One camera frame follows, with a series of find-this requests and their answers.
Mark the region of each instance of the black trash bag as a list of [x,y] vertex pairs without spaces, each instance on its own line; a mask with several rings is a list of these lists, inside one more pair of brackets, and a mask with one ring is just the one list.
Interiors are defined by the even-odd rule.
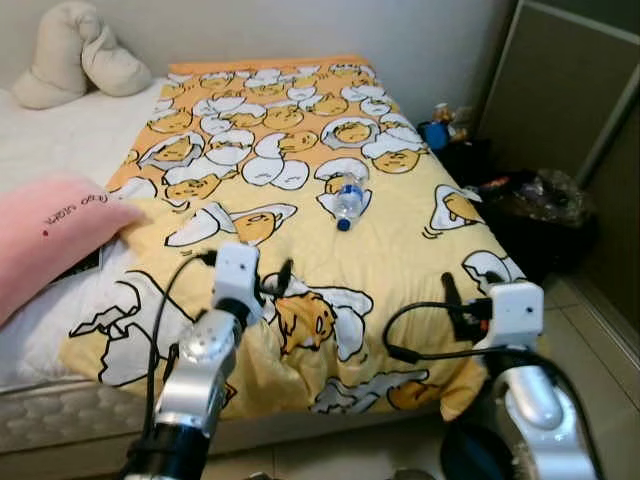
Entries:
[[574,268],[595,241],[593,204],[561,171],[510,172],[467,188],[482,198],[478,212],[536,283]]

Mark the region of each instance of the black joint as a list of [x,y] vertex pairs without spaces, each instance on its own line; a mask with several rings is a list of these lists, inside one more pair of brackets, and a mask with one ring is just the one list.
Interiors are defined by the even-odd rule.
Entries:
[[207,250],[206,252],[198,256],[205,263],[205,265],[208,265],[210,267],[215,267],[216,258],[218,257],[218,252],[216,252],[215,250]]
[[156,425],[149,437],[131,445],[127,473],[198,480],[207,461],[209,442],[193,427]]
[[173,371],[173,367],[180,355],[180,346],[177,343],[172,343],[169,346],[169,356],[167,357],[167,365],[164,367],[164,373],[162,374],[162,381],[166,382]]
[[467,312],[478,320],[491,320],[491,318],[493,318],[493,300],[490,298],[479,298],[467,305]]
[[[453,279],[451,272],[444,272],[440,277],[442,286],[444,287],[444,301],[452,305],[462,306],[462,299],[460,293],[456,287],[456,282]],[[482,339],[484,334],[481,331],[480,325],[476,322],[470,322],[465,316],[453,309],[447,309],[451,325],[453,327],[453,336],[457,342],[472,341],[478,342]]]
[[289,280],[291,279],[291,271],[293,270],[293,260],[291,258],[287,258],[282,268],[278,272],[278,283],[277,283],[277,297],[284,296],[284,292],[287,291],[289,287]]
[[260,295],[260,277],[258,276],[257,272],[255,274],[255,280],[253,283],[253,296],[256,297],[256,300],[258,301],[260,306],[264,307],[266,300],[262,298],[262,295]]
[[249,307],[247,307],[244,303],[233,298],[223,298],[214,306],[214,308],[228,312],[236,317],[238,319],[238,322],[240,322],[242,331],[247,328],[247,318],[249,317],[250,311]]
[[531,362],[523,358],[510,355],[509,352],[485,355],[484,363],[492,378],[498,378],[501,373],[506,372],[511,368],[531,365]]

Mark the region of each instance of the silver robot arm segment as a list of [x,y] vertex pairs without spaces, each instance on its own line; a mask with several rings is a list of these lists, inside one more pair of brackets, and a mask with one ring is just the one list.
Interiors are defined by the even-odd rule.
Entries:
[[[497,284],[489,291],[493,320],[475,348],[497,346],[535,350],[543,327],[543,293],[529,282]],[[485,363],[493,388],[500,435],[510,447],[523,480],[597,480],[569,396],[552,385],[536,365]]]
[[213,309],[179,343],[177,363],[155,408],[153,428],[130,453],[126,480],[198,480],[235,366],[242,332],[262,315],[255,247],[218,251]]

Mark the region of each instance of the bed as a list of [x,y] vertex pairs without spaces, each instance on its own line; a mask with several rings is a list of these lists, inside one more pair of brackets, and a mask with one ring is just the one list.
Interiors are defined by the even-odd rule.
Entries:
[[[263,441],[283,440],[393,418],[384,412],[411,415],[436,400],[454,418],[477,394],[484,370],[473,361],[407,366],[388,358],[384,321],[406,303],[442,299],[445,271],[463,299],[483,293],[488,270],[511,279],[522,272],[475,213],[473,195],[455,185],[363,59],[174,65],[168,79],[137,96],[93,94],[51,112],[2,100],[9,112],[2,131],[12,135],[1,155],[13,172],[3,189],[40,168],[68,167],[103,183],[117,168],[108,190],[148,221],[104,249],[100,274],[54,285],[0,332],[0,465],[18,468],[9,452],[135,432],[146,364],[138,353],[148,348],[160,285],[185,256],[228,240],[258,245],[265,281],[287,257],[294,277],[284,299],[266,299],[264,321],[243,340],[223,411],[235,422],[226,422],[223,448],[260,443],[233,432],[256,424],[274,431],[265,418],[292,428]],[[33,142],[38,128],[43,134]],[[48,161],[10,169],[17,158],[42,157]],[[335,228],[334,207],[345,173],[366,179],[366,208],[346,234]],[[208,307],[211,285],[204,267],[176,284],[161,357]],[[97,299],[96,290],[105,294]],[[71,307],[59,301],[65,295],[76,299]],[[305,315],[314,321],[296,323]],[[464,346],[445,312],[410,317],[394,331],[397,343]],[[346,423],[277,415],[287,411],[371,415]],[[82,473],[99,473],[93,467]]]

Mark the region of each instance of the tile floor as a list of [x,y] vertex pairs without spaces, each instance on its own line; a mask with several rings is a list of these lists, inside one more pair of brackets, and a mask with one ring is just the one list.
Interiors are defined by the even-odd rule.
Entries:
[[[639,478],[638,371],[593,333],[597,321],[570,284],[552,279],[545,290],[548,343],[581,392],[607,479]],[[264,447],[214,457],[202,478],[241,480],[263,471],[282,480],[385,480],[396,468],[411,467],[444,480],[438,454],[445,431],[439,418],[427,416]]]

